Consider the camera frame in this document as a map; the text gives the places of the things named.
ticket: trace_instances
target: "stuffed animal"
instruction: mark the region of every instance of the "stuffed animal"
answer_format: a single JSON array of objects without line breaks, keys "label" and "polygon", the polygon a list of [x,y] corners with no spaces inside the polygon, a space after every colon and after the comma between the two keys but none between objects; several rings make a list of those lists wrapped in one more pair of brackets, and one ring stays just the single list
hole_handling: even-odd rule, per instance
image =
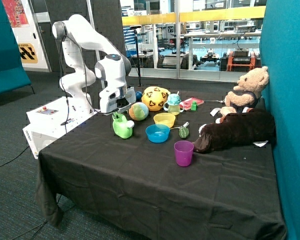
[{"label": "stuffed animal", "polygon": [[269,82],[268,67],[254,68],[241,76],[238,86],[233,88],[224,99],[225,106],[220,113],[226,116],[229,113],[242,113],[244,108],[254,108]]},{"label": "stuffed animal", "polygon": [[260,108],[229,113],[220,119],[220,123],[206,124],[199,131],[200,137],[193,142],[194,151],[199,153],[270,141],[276,132],[274,117]]}]

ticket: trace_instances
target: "glass window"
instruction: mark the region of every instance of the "glass window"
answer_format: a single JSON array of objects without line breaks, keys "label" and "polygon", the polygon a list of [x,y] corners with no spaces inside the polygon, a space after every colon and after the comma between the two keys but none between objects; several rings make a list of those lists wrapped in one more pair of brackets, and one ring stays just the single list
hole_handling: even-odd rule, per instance
[{"label": "glass window", "polygon": [[[140,68],[143,76],[236,81],[261,66],[266,2],[121,0],[126,53],[135,66],[131,75]],[[130,26],[138,24],[136,45]]]}]

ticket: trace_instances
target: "teal partition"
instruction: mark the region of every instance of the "teal partition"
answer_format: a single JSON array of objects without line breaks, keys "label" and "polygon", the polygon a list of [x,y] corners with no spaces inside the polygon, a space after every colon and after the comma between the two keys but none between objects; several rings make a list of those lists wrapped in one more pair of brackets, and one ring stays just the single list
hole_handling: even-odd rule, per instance
[{"label": "teal partition", "polygon": [[288,239],[300,240],[300,0],[267,1],[260,53],[269,72],[264,96],[275,117],[273,154]]},{"label": "teal partition", "polygon": [[15,35],[0,0],[0,93],[30,85]]}]

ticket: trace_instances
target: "yellow warning sign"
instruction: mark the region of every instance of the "yellow warning sign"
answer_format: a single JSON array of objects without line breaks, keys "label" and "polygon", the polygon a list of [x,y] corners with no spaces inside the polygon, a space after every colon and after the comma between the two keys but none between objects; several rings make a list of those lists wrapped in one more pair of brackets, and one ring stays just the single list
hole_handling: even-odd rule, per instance
[{"label": "yellow warning sign", "polygon": [[19,52],[23,64],[37,64],[38,58],[34,46],[31,43],[20,43]]}]

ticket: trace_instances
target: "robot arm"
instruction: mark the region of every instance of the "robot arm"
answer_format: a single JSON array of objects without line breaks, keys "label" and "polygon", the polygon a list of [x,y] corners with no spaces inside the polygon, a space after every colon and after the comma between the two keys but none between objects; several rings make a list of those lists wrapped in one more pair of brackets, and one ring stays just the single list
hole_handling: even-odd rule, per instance
[{"label": "robot arm", "polygon": [[[75,73],[62,78],[67,85],[67,92],[74,98],[80,96],[79,102],[84,102],[82,87],[96,81],[96,77],[107,81],[107,87],[100,92],[100,111],[102,113],[123,112],[136,101],[133,87],[127,88],[126,76],[131,70],[130,61],[104,36],[96,32],[81,15],[72,15],[69,20],[53,24],[52,33],[57,40],[62,41],[66,64],[75,69]],[[81,48],[102,51],[107,56],[95,65],[95,74],[84,64]]]}]

